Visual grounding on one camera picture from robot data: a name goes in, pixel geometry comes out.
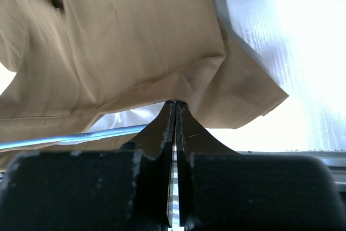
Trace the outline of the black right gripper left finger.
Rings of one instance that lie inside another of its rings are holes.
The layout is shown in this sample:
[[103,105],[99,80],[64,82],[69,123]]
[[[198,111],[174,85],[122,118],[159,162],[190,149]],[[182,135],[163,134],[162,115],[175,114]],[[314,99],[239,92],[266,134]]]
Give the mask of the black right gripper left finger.
[[1,182],[1,230],[167,230],[174,101],[113,151],[27,153]]

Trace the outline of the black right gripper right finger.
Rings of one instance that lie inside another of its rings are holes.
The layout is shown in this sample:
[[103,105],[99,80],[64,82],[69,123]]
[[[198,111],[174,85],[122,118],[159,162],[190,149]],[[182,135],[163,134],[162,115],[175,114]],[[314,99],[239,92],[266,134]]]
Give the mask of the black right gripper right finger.
[[240,154],[176,103],[179,221],[185,230],[345,230],[327,166],[302,155]]

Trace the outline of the blue wire hanger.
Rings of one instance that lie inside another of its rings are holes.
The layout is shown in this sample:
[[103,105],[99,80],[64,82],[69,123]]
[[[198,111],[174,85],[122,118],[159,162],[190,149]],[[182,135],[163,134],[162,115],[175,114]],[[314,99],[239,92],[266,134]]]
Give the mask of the blue wire hanger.
[[122,126],[119,124],[94,124],[89,130],[83,133],[50,135],[47,137],[25,138],[21,140],[1,142],[1,150],[18,150],[31,148],[41,144],[57,143],[58,145],[78,144],[83,141],[95,141],[106,137],[118,137],[127,134],[138,134],[148,126],[145,124],[135,124],[131,126]]

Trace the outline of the tan brown skirt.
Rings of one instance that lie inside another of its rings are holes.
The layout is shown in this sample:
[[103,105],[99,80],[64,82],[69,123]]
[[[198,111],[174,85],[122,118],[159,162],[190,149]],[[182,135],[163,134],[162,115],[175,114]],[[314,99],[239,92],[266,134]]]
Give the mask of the tan brown skirt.
[[237,129],[287,94],[214,0],[1,0],[1,141],[82,133],[105,114],[178,100]]

